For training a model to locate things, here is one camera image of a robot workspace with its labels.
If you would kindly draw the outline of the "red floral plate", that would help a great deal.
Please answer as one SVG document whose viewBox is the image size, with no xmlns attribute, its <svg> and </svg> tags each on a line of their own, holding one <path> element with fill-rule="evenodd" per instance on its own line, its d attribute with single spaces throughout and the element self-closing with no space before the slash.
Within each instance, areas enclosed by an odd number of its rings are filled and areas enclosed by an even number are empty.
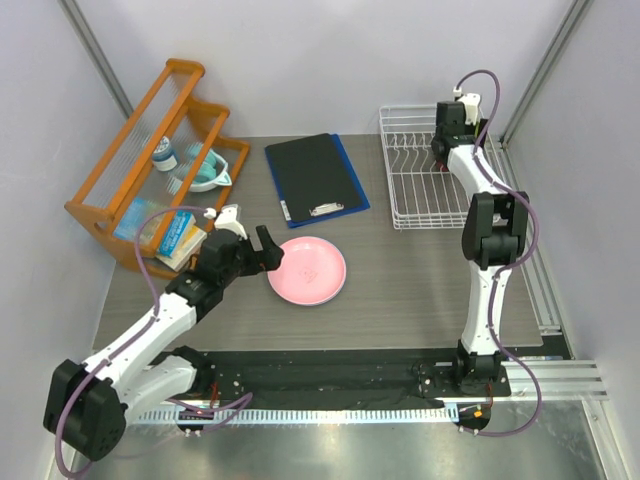
<svg viewBox="0 0 640 480">
<path fill-rule="evenodd" d="M 444 173 L 448 173 L 449 172 L 449 169 L 448 169 L 447 165 L 444 162 L 442 162 L 440 160 L 437 160 L 436 164 L 437 164 L 440 172 L 444 172 Z"/>
</svg>

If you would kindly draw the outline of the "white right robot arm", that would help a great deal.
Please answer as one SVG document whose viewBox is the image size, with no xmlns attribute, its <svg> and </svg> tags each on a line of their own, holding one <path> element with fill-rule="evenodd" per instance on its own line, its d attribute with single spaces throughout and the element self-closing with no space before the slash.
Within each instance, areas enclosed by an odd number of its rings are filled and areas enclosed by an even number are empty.
<svg viewBox="0 0 640 480">
<path fill-rule="evenodd" d="M 461 248 L 471 272 L 465 328 L 450 366 L 429 374 L 445 396 L 510 394 L 500 350 L 500 323 L 511 272 L 523 254 L 528 211 L 504 190 L 485 158 L 478 94 L 456 93 L 437 104 L 431 149 L 436 160 L 458 180 L 469 200 Z"/>
</svg>

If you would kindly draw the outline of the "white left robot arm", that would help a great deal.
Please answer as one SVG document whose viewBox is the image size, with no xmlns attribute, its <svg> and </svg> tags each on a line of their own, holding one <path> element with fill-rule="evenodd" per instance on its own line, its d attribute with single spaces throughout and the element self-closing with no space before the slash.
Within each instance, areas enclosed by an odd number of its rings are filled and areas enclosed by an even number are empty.
<svg viewBox="0 0 640 480">
<path fill-rule="evenodd" d="M 195 265 L 166 286 L 157 303 L 109 346 L 53 372 L 43 424 L 54 434 L 56 454 L 69 445 L 88 460 L 107 456 L 127 425 L 156 404 L 187 394 L 205 397 L 213 385 L 212 362 L 183 346 L 152 360 L 191 330 L 223 300 L 231 283 L 277 270 L 284 256 L 264 225 L 256 228 L 261 248 L 236 227 L 214 230 Z"/>
</svg>

